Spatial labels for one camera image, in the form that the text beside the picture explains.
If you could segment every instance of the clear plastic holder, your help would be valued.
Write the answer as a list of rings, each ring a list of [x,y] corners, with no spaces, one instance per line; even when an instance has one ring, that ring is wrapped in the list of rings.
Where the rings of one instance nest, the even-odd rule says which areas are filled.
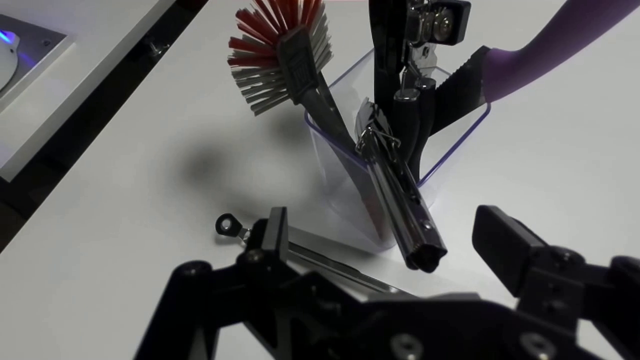
[[[443,83],[448,78],[448,73],[440,68],[434,68],[431,75],[437,80],[437,83]],[[370,97],[375,97],[375,53],[368,51],[353,68],[348,68],[331,86],[331,91],[350,135],[358,141],[358,112]],[[470,132],[487,117],[487,114],[488,108],[480,117],[478,112],[473,112],[443,130],[447,132],[447,140],[438,135],[437,146],[434,141],[427,144],[427,154],[422,156],[421,167],[433,175],[431,167],[440,167],[440,164],[461,146],[461,141],[470,135]],[[393,224],[383,208],[380,198],[376,196],[375,183],[370,179],[363,181],[363,178],[368,178],[365,160],[353,157],[348,151],[341,150],[341,146],[325,138],[310,114],[304,114],[304,120],[312,133],[327,203],[344,221],[344,225],[350,227],[353,233],[348,238],[332,240],[370,254],[396,246]],[[358,187],[353,181],[353,174],[348,174],[344,166],[350,166],[353,174],[357,171]]]

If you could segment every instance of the white table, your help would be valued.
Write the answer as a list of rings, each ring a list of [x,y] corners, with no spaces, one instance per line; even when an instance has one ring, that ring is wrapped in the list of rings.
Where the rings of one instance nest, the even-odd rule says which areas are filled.
[[[365,4],[331,4],[341,35],[332,35],[329,78],[370,45]],[[529,4],[522,14],[507,0],[482,2],[467,45],[519,45],[555,5]],[[335,225],[315,211],[323,194],[301,108],[257,120],[229,75],[223,48],[234,9],[227,0],[200,11],[0,256],[0,358],[130,358],[176,264],[234,261],[238,247],[213,242],[223,211],[257,218],[287,203],[295,225]],[[521,16],[515,23],[522,35],[502,26],[505,11]],[[614,254],[640,256],[639,34],[640,17],[630,17],[624,32],[604,35],[575,64],[495,103],[493,117],[424,192],[451,247],[437,273],[407,269],[396,250],[338,257],[422,295],[477,290],[515,304],[473,250],[478,203],[499,203],[549,242],[599,264]],[[467,56],[463,48],[440,51],[451,64]],[[590,330],[580,335],[612,358]],[[223,334],[221,358],[269,355],[233,327]]]
[[[2,0],[0,14],[68,34],[68,48],[0,110],[0,178],[12,179],[175,0]]]

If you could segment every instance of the brush handle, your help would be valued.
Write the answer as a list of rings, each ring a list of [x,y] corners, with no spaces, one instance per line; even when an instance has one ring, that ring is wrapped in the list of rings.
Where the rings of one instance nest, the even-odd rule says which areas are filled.
[[[639,4],[640,0],[568,0],[522,49],[490,48],[482,75],[487,101],[501,99],[560,66]]]

